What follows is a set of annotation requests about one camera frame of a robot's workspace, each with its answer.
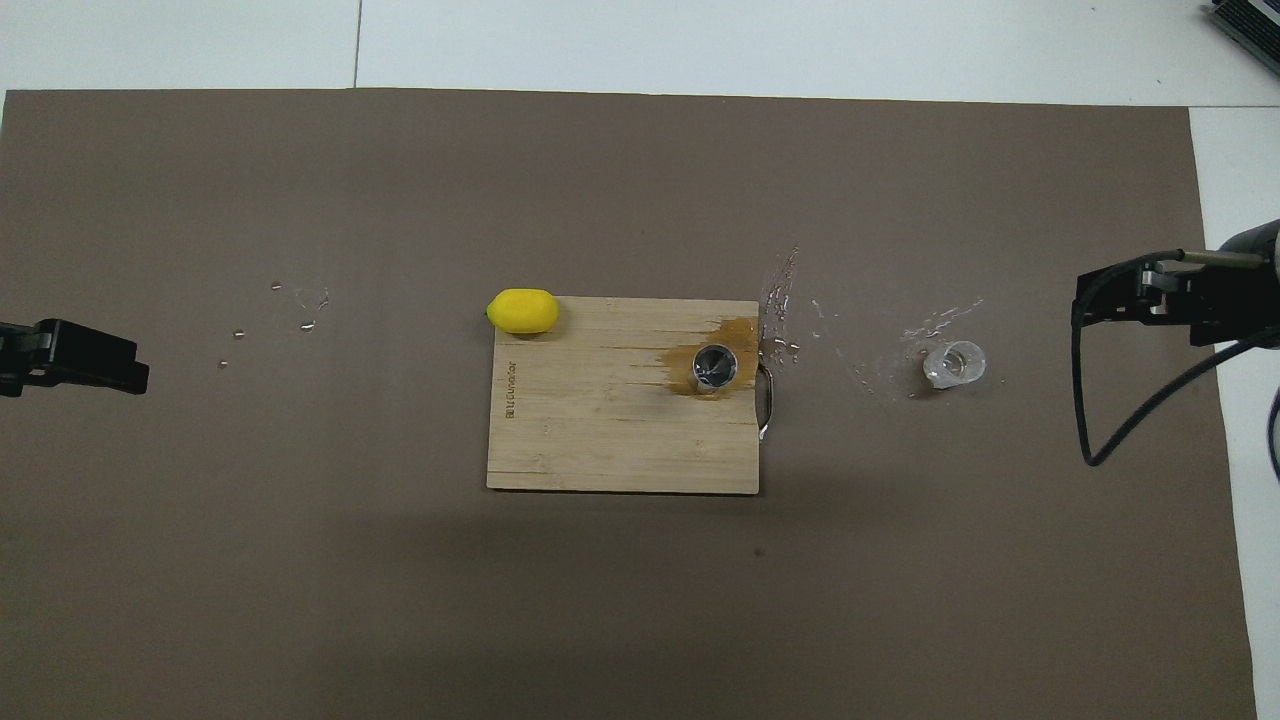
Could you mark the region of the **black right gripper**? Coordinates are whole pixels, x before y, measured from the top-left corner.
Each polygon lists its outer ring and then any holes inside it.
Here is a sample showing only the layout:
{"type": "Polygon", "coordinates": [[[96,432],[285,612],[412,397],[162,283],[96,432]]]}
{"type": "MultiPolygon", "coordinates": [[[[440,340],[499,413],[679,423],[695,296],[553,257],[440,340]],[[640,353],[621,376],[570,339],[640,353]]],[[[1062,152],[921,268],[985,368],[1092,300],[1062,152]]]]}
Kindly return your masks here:
{"type": "Polygon", "coordinates": [[[1279,324],[1276,263],[1254,255],[1117,263],[1076,278],[1076,325],[1133,322],[1139,313],[1143,323],[1196,323],[1193,347],[1247,340],[1279,324]]]}

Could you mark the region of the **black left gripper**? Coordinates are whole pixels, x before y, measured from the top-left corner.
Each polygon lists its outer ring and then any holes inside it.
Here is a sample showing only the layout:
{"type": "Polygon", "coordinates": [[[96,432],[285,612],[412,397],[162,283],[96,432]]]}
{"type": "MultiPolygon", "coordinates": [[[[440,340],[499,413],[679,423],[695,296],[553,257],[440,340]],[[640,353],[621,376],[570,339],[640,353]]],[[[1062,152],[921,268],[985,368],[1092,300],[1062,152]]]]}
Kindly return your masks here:
{"type": "Polygon", "coordinates": [[[1,323],[0,395],[20,397],[38,351],[38,386],[88,386],[143,395],[150,365],[134,341],[63,319],[37,325],[1,323]]]}

